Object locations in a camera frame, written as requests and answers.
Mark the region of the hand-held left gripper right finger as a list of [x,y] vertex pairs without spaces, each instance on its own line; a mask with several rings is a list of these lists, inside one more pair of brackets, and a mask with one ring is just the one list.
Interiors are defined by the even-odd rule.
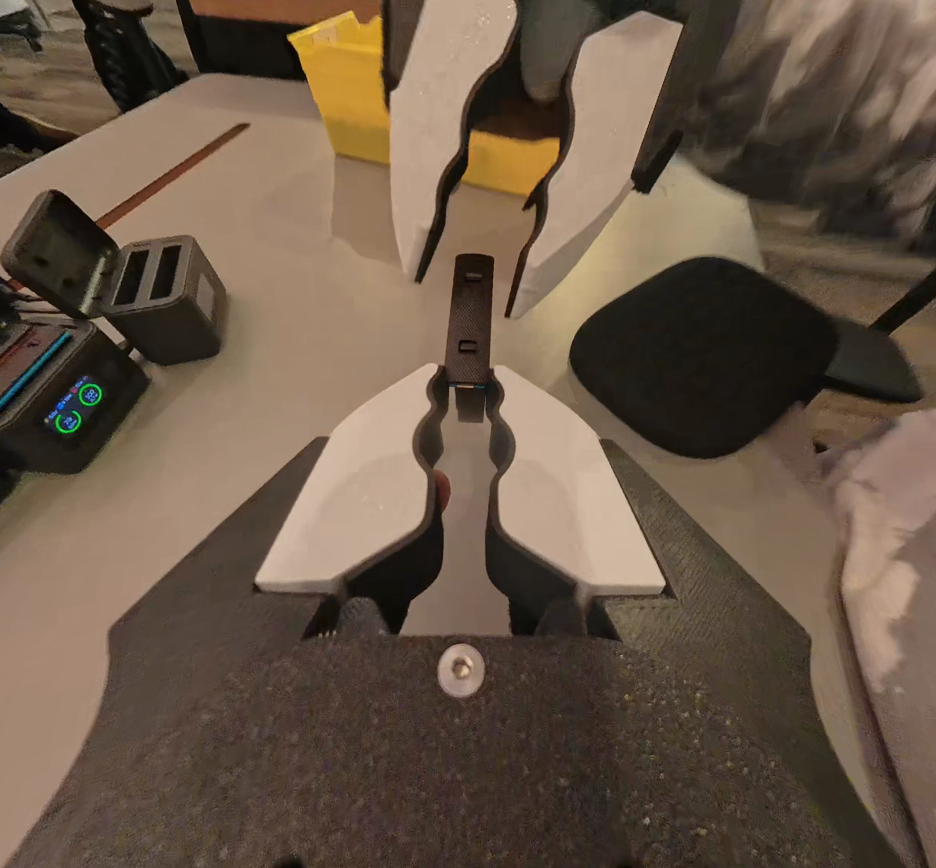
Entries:
[[507,599],[510,632],[533,633],[551,605],[571,601],[603,633],[597,600],[663,596],[663,570],[598,434],[504,365],[492,370],[486,413],[486,572]]

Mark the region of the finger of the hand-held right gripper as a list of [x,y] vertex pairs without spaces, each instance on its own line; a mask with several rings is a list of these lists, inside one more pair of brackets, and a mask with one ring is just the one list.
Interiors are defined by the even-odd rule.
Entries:
[[405,277],[421,282],[469,161],[469,113],[507,59],[518,0],[390,0],[390,195]]
[[565,83],[567,136],[535,198],[507,318],[519,319],[564,281],[633,189],[682,33],[682,23],[640,11],[581,43]]

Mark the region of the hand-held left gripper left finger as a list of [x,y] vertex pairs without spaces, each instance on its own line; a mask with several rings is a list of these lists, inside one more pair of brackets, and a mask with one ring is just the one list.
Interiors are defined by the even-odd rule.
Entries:
[[427,364],[359,406],[326,438],[253,579],[264,594],[368,598],[390,630],[440,575],[435,465],[446,373]]

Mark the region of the blue-edged black battery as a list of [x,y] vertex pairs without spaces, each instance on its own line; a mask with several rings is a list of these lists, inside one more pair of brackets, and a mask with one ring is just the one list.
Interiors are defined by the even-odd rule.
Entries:
[[58,329],[58,335],[53,344],[37,359],[23,374],[12,382],[1,380],[1,415],[5,416],[22,398],[26,389],[33,384],[40,373],[49,366],[53,358],[72,340],[75,326],[53,325]]
[[486,415],[490,365],[494,259],[481,253],[456,257],[444,368],[462,423]]

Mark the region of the black battery charging case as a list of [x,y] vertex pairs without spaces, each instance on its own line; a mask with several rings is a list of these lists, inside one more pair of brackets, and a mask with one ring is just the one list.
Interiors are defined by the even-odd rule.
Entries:
[[[21,326],[2,332],[2,344]],[[72,340],[22,398],[1,415],[2,474],[72,475],[109,442],[149,386],[127,349],[93,323],[75,326]]]
[[119,246],[64,193],[47,191],[7,240],[2,267],[68,318],[106,320],[159,366],[223,346],[227,290],[190,235]]

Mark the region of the person's right forearm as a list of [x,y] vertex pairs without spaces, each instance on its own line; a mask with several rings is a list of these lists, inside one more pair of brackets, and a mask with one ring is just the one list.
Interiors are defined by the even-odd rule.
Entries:
[[933,253],[935,0],[743,0],[682,153],[820,231]]

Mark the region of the yellow plastic bin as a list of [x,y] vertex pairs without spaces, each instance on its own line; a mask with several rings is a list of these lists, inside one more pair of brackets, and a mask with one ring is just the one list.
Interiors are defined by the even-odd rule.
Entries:
[[[287,35],[333,152],[390,163],[390,115],[382,79],[380,16],[363,23],[349,11]],[[462,181],[527,198],[558,159],[557,138],[521,140],[474,131]]]

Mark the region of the black cushioned office chair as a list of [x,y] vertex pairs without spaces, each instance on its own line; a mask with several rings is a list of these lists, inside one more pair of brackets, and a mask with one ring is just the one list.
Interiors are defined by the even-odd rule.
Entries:
[[569,365],[591,396],[656,447],[736,453],[824,391],[914,405],[924,392],[893,338],[934,303],[934,272],[870,324],[830,314],[727,258],[664,269],[591,315]]

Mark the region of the person's torso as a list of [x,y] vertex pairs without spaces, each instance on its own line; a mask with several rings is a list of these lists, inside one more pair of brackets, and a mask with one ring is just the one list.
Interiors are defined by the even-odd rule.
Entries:
[[860,675],[923,857],[934,866],[934,409],[905,413],[822,460]]

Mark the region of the orange-edged black battery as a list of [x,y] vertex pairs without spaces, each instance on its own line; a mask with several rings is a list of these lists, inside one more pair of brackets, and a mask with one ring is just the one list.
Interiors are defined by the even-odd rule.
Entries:
[[49,324],[21,326],[2,344],[1,380],[12,382],[23,374],[53,344],[57,327]]

